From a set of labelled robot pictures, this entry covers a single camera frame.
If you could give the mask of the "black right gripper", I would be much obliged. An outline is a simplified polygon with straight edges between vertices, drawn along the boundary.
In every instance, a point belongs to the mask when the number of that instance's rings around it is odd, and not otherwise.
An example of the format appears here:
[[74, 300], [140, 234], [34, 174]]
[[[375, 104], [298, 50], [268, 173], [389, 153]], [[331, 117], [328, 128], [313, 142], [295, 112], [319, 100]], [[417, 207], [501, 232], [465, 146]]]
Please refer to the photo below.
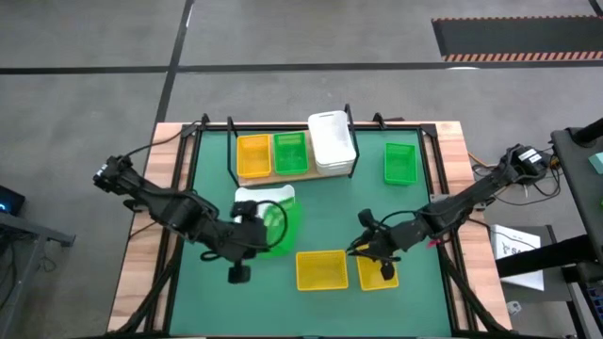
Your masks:
[[379, 260], [385, 280], [392, 278], [391, 264], [398, 262], [396, 250], [407, 251], [427, 237], [427, 223], [423, 217], [402, 221], [387, 226], [375, 219], [369, 209], [358, 214], [360, 224], [366, 229], [361, 237], [355, 238], [347, 248], [349, 256]]

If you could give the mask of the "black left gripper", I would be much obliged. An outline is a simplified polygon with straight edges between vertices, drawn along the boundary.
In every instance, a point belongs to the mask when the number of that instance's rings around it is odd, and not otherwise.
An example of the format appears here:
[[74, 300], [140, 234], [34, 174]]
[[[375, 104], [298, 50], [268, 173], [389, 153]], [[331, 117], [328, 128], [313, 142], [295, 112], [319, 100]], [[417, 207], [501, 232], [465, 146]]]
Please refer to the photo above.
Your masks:
[[268, 249], [267, 228], [257, 216], [257, 206], [255, 201], [235, 202], [231, 216], [241, 217], [240, 222], [219, 221], [219, 256], [233, 263], [228, 269], [230, 284], [247, 283], [251, 268], [243, 261]]

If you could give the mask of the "yellow slotted plastic basket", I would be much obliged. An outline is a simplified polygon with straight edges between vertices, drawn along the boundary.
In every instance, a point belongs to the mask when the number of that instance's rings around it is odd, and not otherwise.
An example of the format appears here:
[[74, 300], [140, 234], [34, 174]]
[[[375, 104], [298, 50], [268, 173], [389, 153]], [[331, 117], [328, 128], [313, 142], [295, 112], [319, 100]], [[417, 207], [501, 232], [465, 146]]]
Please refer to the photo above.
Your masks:
[[389, 280], [383, 278], [381, 268], [382, 263], [379, 260], [373, 261], [364, 256], [356, 256], [356, 265], [359, 276], [359, 283], [363, 291], [375, 291], [399, 286], [399, 277], [397, 266], [391, 264], [393, 276]]
[[270, 135], [248, 135], [236, 139], [236, 173], [246, 179], [270, 176]]
[[347, 289], [347, 254], [343, 250], [297, 252], [296, 285], [303, 292]]

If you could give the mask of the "green slotted plastic basket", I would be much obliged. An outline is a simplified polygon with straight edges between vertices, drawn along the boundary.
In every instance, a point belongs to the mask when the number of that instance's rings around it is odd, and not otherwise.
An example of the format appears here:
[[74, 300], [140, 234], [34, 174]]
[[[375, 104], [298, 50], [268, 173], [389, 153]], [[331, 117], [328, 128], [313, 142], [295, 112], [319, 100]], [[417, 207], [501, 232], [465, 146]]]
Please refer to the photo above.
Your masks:
[[416, 147], [412, 144], [386, 143], [384, 180], [390, 185], [412, 185], [417, 181]]
[[270, 245], [278, 240], [280, 242], [269, 251], [260, 252], [258, 257], [261, 259], [286, 256], [295, 247], [297, 232], [302, 224], [302, 206], [294, 198], [285, 199], [279, 204], [284, 208], [287, 216], [287, 230], [284, 233], [285, 219], [281, 209], [269, 204], [261, 214], [267, 227], [267, 243]]
[[273, 136], [274, 168], [279, 175], [305, 174], [309, 169], [304, 132]]

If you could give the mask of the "white plastic basket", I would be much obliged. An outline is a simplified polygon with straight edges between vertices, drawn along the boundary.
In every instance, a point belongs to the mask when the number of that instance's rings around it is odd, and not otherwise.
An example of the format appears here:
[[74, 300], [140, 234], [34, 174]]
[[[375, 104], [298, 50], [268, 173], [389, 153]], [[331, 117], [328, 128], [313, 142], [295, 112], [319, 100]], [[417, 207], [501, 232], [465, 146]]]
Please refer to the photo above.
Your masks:
[[[293, 207], [293, 202], [295, 201], [295, 188], [292, 185], [278, 186], [276, 188], [238, 188], [235, 193], [235, 202], [247, 201], [278, 202], [288, 212]], [[270, 226], [273, 222], [281, 222], [283, 220], [282, 211], [271, 203], [258, 205], [256, 216], [263, 219], [267, 226]]]
[[317, 171], [323, 176], [348, 175], [351, 172], [354, 160], [330, 164], [316, 162]]
[[330, 164], [355, 160], [357, 152], [348, 122], [348, 115], [342, 110], [309, 116], [307, 123], [315, 162]]

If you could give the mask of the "wooden board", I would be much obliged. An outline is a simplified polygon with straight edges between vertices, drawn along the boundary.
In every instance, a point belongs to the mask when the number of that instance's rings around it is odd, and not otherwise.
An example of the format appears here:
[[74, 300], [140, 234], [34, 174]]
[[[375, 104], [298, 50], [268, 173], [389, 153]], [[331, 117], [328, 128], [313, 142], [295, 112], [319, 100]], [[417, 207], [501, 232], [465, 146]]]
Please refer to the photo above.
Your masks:
[[[226, 122], [226, 131], [227, 131], [227, 160], [226, 160], [226, 168], [235, 182], [237, 187], [245, 186], [265, 186], [265, 185], [276, 185], [282, 183], [290, 183], [290, 182], [298, 182], [298, 181], [308, 181], [308, 180], [316, 180], [316, 179], [326, 179], [329, 177], [341, 177], [347, 176], [348, 178], [352, 178], [355, 172], [358, 160], [360, 158], [360, 151], [356, 136], [356, 128], [354, 119], [352, 116], [351, 108], [349, 104], [345, 104], [343, 110], [347, 115], [347, 127], [350, 132], [350, 137], [352, 139], [352, 144], [354, 150], [356, 151], [356, 156], [354, 161], [350, 167], [350, 169], [346, 173], [342, 174], [328, 174], [322, 175], [318, 172], [314, 151], [312, 149], [310, 136], [308, 132], [308, 123], [306, 121], [286, 121], [286, 122], [234, 122], [232, 117], [227, 118]], [[258, 177], [258, 178], [244, 178], [240, 177], [233, 170], [233, 157], [236, 156], [236, 150], [232, 150], [232, 136], [238, 138], [238, 130], [241, 131], [264, 131], [269, 132], [272, 135], [273, 132], [280, 133], [292, 133], [292, 132], [304, 132], [306, 134], [306, 147], [308, 151], [308, 162], [309, 169], [305, 174], [299, 175], [278, 175], [274, 169], [271, 170], [271, 173], [267, 177]]]

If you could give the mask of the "green table mat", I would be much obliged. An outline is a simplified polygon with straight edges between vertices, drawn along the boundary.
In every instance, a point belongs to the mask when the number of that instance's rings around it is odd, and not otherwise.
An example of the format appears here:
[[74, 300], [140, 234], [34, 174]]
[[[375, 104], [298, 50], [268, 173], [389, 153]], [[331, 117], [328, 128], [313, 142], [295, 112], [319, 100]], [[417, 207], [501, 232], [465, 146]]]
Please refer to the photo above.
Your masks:
[[[396, 224], [429, 200], [424, 179], [391, 186], [383, 178], [385, 144], [417, 145], [414, 130], [361, 131], [353, 177], [294, 184], [302, 207], [296, 251], [343, 250], [363, 229], [358, 213]], [[173, 335], [276, 336], [447, 336], [447, 298], [437, 250], [428, 243], [404, 252], [397, 265], [399, 286], [363, 291], [357, 265], [348, 259], [349, 287], [334, 291], [297, 289], [295, 257], [251, 260], [251, 279], [227, 281], [229, 263], [203, 262], [204, 247], [186, 243], [173, 304]]]

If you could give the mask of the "white cardboard box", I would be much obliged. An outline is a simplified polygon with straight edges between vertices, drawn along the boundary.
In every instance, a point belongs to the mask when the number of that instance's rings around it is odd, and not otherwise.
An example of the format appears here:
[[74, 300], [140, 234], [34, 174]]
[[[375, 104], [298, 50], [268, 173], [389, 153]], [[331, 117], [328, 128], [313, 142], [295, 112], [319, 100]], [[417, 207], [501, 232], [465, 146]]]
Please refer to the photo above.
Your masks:
[[[491, 226], [491, 245], [495, 259], [498, 260], [523, 251], [540, 249], [541, 237], [494, 224]], [[544, 273], [542, 270], [501, 278], [501, 281], [533, 290], [545, 290]]]

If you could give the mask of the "black equipment stand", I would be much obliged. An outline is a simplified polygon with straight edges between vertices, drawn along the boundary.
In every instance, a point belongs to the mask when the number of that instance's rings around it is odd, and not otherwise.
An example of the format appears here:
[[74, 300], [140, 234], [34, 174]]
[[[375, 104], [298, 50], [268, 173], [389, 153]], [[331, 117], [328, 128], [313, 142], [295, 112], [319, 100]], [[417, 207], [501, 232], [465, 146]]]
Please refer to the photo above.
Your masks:
[[508, 256], [497, 261], [501, 278], [559, 267], [567, 283], [577, 283], [603, 335], [603, 118], [585, 127], [567, 127], [551, 133], [586, 234]]

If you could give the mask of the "grey metal trolley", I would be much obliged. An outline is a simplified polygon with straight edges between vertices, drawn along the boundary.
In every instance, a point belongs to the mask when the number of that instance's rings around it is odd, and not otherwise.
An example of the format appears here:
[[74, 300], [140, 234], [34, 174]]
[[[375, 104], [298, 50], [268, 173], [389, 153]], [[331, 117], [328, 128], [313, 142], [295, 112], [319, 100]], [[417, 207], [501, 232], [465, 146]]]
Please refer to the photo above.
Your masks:
[[22, 269], [16, 268], [14, 270], [16, 281], [8, 292], [7, 301], [0, 307], [0, 337], [5, 337], [8, 334], [8, 330], [10, 329], [10, 325], [15, 319], [15, 316], [21, 311], [24, 294], [32, 283], [46, 242], [55, 241], [61, 247], [68, 248], [73, 245], [75, 235], [65, 234], [33, 221], [6, 213], [0, 213], [0, 227], [11, 231], [26, 233], [27, 235], [31, 235], [33, 240], [33, 245], [31, 246], [29, 253], [25, 256]]

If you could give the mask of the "black device blue light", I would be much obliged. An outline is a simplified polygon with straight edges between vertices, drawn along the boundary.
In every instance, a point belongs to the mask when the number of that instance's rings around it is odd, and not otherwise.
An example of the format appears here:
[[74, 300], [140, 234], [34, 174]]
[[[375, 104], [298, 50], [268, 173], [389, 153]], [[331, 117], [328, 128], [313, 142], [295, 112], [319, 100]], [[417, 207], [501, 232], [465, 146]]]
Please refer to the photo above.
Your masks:
[[0, 213], [19, 216], [24, 203], [24, 195], [5, 186], [0, 186]]

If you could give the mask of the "black hazard-striped floor mat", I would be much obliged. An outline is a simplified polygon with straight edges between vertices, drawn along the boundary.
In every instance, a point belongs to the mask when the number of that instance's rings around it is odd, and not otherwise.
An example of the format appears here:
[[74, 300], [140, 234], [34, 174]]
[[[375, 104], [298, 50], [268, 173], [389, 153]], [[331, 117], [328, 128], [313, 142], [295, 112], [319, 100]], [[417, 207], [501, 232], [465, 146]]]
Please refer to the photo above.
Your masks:
[[603, 17], [436, 18], [446, 62], [603, 60]]

